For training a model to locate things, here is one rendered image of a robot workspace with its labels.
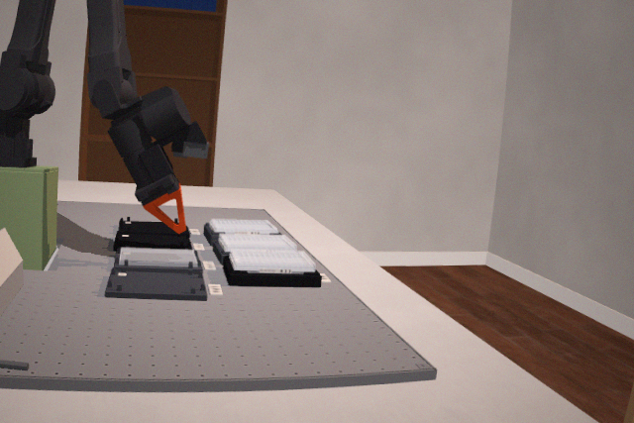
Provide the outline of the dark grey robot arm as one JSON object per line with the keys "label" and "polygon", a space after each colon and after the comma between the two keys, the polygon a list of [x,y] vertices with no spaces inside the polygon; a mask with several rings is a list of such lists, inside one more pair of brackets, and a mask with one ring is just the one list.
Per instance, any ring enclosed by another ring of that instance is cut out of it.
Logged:
{"label": "dark grey robot arm", "polygon": [[[54,5],[55,0],[19,1],[0,61],[0,166],[37,166],[29,119],[46,112],[55,97],[48,61]],[[89,99],[103,119],[114,120],[107,132],[121,158],[156,139],[139,154],[153,182],[173,173],[163,149],[171,142],[174,157],[207,159],[209,143],[176,89],[165,86],[137,97],[124,0],[87,0],[87,15]]]}

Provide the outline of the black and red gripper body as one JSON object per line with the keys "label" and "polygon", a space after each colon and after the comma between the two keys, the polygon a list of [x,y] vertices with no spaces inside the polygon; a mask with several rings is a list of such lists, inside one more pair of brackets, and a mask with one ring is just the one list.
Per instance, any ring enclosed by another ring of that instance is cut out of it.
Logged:
{"label": "black and red gripper body", "polygon": [[158,199],[166,193],[169,195],[179,189],[179,181],[176,179],[174,173],[171,173],[156,182],[151,180],[139,157],[140,153],[149,149],[151,146],[153,146],[153,142],[135,151],[132,155],[125,156],[123,158],[130,175],[133,177],[137,185],[135,196],[143,206]]}

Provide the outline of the white button panel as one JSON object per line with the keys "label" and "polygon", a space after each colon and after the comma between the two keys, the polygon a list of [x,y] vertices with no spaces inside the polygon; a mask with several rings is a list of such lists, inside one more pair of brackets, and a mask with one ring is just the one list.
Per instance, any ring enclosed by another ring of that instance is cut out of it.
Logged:
{"label": "white button panel", "polygon": [[[0,317],[23,285],[23,259],[3,228],[0,230]],[[28,370],[29,363],[0,360],[0,368]]]}

